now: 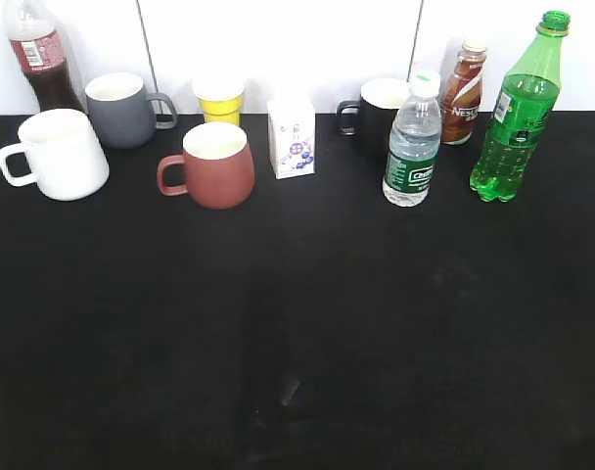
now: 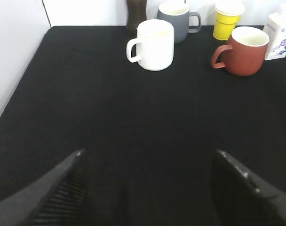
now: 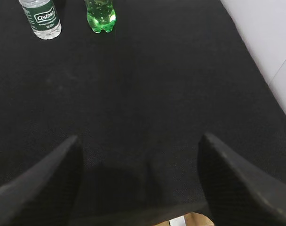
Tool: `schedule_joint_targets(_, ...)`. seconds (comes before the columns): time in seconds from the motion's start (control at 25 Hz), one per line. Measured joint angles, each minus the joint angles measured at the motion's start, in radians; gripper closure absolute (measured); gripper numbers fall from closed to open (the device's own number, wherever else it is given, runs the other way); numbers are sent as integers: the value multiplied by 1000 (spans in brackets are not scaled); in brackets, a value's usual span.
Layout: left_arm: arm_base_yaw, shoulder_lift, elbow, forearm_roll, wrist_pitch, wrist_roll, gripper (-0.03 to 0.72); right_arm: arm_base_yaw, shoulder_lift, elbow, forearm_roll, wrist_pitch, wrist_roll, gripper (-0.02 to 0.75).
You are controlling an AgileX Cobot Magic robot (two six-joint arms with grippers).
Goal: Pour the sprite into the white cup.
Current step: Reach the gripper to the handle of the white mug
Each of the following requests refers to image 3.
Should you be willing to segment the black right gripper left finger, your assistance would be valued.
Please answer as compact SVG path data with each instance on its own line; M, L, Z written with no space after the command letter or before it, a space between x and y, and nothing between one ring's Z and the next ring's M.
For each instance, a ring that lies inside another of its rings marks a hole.
M26 172L0 186L0 226L66 226L83 175L77 136L61 143Z

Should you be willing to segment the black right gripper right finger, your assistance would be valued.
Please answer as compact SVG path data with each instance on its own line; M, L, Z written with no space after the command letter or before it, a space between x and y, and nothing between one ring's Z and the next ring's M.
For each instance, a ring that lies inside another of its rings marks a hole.
M286 184L212 133L199 141L197 171L216 226L286 226Z

